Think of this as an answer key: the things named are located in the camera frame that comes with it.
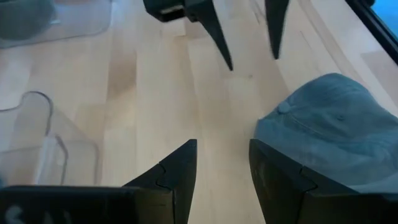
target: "clear acrylic box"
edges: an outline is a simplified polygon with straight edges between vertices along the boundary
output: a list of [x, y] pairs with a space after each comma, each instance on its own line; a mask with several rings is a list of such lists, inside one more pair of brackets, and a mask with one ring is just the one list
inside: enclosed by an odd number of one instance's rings
[[99, 150], [45, 94], [0, 111], [0, 185], [98, 185]]
[[110, 20], [111, 0], [0, 0], [0, 48], [97, 34]]

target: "wooden floor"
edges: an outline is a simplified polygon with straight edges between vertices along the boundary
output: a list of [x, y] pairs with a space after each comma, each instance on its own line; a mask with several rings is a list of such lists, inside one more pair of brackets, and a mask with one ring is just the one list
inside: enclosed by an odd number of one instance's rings
[[257, 119], [330, 72], [398, 115], [398, 67], [344, 0], [292, 0], [278, 61], [264, 0], [214, 2], [234, 72], [200, 24], [161, 24], [142, 1], [114, 0], [100, 35], [0, 50], [0, 105], [15, 106], [27, 90], [51, 96], [100, 146], [107, 186], [198, 139], [190, 223], [264, 223], [248, 161]]

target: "cap button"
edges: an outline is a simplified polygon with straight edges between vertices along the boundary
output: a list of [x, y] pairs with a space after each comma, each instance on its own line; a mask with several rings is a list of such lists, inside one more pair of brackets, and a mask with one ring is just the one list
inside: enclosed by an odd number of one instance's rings
[[286, 101], [283, 101], [281, 103], [279, 103], [278, 105], [278, 113], [279, 114], [286, 114], [290, 111], [292, 107], [290, 106], [290, 104]]

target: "gray cap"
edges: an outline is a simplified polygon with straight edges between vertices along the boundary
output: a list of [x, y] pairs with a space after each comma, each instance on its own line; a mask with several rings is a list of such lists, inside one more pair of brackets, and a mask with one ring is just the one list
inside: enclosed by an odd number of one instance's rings
[[300, 87], [258, 121], [255, 138], [358, 192], [398, 192], [398, 119], [343, 75]]

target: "transparent plastic bin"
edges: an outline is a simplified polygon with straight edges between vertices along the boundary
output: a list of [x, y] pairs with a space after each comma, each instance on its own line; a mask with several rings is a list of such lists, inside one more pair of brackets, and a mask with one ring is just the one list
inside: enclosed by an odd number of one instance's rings
[[0, 184], [98, 185], [99, 150], [43, 93], [0, 111]]
[[97, 34], [110, 20], [111, 0], [0, 0], [0, 48]]

